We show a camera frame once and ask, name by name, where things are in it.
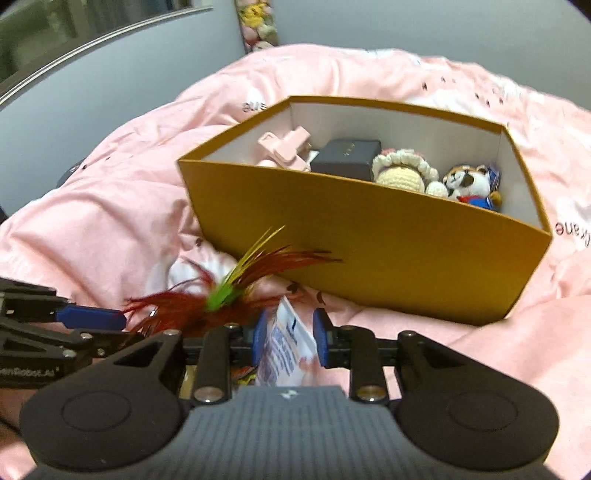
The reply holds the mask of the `hanging plush toy organizer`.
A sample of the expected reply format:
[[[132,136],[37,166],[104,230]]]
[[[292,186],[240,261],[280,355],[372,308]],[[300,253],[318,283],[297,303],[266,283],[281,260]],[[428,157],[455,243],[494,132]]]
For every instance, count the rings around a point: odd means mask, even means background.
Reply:
[[[273,48],[280,44],[274,21],[273,4],[266,0],[235,0],[245,52]]]

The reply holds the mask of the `white printed packet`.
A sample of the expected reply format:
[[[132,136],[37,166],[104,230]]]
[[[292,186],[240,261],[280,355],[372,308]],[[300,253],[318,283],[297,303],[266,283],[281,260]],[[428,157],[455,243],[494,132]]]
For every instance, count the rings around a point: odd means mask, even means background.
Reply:
[[[301,387],[311,382],[317,343],[287,296],[266,321],[266,340],[256,370],[256,385]]]

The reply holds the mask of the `pink patterned duvet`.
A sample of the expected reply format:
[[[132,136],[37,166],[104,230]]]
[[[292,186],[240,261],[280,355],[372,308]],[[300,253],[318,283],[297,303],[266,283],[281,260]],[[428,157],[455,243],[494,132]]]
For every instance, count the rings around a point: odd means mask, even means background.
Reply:
[[[504,124],[554,230],[551,247],[508,319],[477,328],[370,309],[311,289],[304,321],[325,306],[335,324],[380,337],[415,330],[543,391],[560,415],[548,466],[590,470],[590,113],[470,63],[402,50],[311,44],[261,50],[193,84],[173,102],[109,134],[65,184],[1,227],[4,277],[52,287],[82,305],[215,275],[232,259],[205,241],[176,161],[291,95],[367,97],[431,106]]]

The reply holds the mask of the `orange cardboard box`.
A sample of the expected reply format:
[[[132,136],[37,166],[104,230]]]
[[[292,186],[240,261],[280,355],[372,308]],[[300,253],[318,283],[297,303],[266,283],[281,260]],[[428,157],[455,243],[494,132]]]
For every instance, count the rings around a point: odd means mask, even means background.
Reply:
[[[503,205],[493,212],[367,181],[263,166],[259,137],[304,128],[311,147],[335,139],[412,148],[434,167],[492,164]],[[362,306],[470,325],[504,318],[552,240],[540,195],[507,128],[424,106],[291,96],[178,162],[202,234],[242,256],[267,230],[276,245],[329,251],[331,264],[294,282]]]

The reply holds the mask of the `red panda plush toy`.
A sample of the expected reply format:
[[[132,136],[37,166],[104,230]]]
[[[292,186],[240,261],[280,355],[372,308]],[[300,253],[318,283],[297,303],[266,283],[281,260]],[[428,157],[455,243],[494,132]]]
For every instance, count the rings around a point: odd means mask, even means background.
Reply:
[[[500,172],[491,165],[459,165],[442,179],[451,199],[496,212],[503,203],[500,181]]]

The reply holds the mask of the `grey small box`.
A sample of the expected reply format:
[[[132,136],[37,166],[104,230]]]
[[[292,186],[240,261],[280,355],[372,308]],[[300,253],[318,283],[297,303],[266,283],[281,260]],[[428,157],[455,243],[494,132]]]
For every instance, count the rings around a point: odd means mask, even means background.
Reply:
[[[311,160],[311,171],[372,182],[373,160],[381,151],[380,140],[335,139]]]

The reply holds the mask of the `red green feather toy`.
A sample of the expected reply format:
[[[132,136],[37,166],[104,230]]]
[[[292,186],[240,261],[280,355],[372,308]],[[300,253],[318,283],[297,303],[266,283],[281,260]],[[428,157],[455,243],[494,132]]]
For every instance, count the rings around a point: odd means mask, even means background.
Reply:
[[[196,265],[198,275],[192,279],[161,292],[128,298],[122,312],[129,317],[149,307],[154,309],[153,314],[129,323],[129,332],[150,337],[172,329],[198,337],[226,323],[245,325],[267,308],[279,305],[281,298],[301,297],[290,289],[259,295],[260,282],[290,270],[341,261],[327,250],[298,249],[291,245],[271,247],[270,242],[281,231],[282,228],[267,229],[219,281],[211,271]]]

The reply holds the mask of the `window with grey frame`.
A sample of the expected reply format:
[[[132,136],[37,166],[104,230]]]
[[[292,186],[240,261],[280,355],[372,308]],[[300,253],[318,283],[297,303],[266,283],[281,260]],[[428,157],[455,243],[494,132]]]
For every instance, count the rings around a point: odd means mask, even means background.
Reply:
[[[211,1],[3,1],[1,102],[97,44],[211,8]]]

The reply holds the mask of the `crocheted cream pink doll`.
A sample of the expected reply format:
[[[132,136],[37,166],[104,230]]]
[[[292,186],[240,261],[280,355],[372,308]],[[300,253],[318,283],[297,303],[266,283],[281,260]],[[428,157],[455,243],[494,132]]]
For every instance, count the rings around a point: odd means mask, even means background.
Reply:
[[[447,187],[439,172],[413,149],[386,149],[372,163],[373,181],[394,189],[447,198]]]

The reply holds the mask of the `round dark stool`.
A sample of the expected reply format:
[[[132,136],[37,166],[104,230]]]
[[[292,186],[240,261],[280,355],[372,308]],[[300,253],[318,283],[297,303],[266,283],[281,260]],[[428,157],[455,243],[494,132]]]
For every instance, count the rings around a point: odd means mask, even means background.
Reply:
[[[63,173],[61,175],[61,177],[59,178],[59,180],[56,183],[56,187],[60,188],[81,166],[83,165],[83,162],[77,162],[76,164],[74,164],[73,166],[71,166],[70,168],[68,168],[66,170],[65,173]]]

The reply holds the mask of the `pink phone holder stick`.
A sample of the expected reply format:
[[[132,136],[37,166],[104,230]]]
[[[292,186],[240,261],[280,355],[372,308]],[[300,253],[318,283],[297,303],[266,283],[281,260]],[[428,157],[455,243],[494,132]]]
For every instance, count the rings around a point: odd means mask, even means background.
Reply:
[[[281,168],[308,172],[310,163],[301,155],[310,151],[311,134],[304,127],[298,126],[283,137],[273,132],[266,132],[257,139],[259,147],[263,148],[263,159],[257,163],[260,167]]]

